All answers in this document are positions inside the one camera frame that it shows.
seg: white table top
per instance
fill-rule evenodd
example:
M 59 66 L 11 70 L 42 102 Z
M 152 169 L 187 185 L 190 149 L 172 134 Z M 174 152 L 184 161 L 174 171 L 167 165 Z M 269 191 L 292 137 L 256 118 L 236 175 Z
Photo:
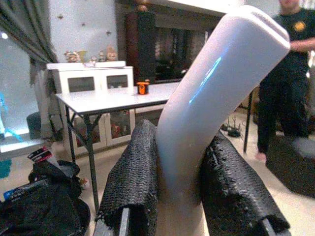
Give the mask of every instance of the white table top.
M 166 103 L 179 82 L 149 85 L 149 94 L 139 95 L 127 88 L 112 88 L 108 91 L 83 91 L 56 94 L 58 99 L 78 115 L 94 115 L 112 111 L 133 109 Z

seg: black speaker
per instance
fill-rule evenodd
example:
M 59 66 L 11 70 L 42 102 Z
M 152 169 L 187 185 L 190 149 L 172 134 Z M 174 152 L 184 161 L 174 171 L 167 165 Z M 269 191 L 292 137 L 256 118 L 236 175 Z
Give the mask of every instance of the black speaker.
M 134 85 L 156 77 L 155 16 L 151 12 L 131 12 L 126 16 L 126 63 L 133 66 Z

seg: person's foot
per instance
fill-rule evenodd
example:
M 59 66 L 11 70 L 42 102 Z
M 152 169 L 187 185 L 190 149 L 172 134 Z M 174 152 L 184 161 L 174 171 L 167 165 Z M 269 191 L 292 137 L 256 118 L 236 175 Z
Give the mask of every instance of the person's foot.
M 255 155 L 255 159 L 258 161 L 266 162 L 267 157 L 265 153 L 259 152 Z

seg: curtain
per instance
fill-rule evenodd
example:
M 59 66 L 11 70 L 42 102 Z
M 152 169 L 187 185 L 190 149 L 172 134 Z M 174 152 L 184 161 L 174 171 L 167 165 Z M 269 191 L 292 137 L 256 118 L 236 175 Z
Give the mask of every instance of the curtain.
M 47 0 L 0 0 L 0 26 L 30 56 L 30 85 L 34 86 L 41 118 L 41 137 L 53 138 L 62 128 L 54 80 L 46 63 L 56 63 L 50 43 Z

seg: person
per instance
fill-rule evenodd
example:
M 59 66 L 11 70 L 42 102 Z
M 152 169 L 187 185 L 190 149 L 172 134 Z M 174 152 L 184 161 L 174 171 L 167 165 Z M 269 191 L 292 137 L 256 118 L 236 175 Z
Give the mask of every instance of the person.
M 276 132 L 276 119 L 286 136 L 308 136 L 306 73 L 308 51 L 315 50 L 315 11 L 300 7 L 299 0 L 279 0 L 275 21 L 290 36 L 289 54 L 264 78 L 259 88 L 258 154 L 265 161 L 269 139 Z

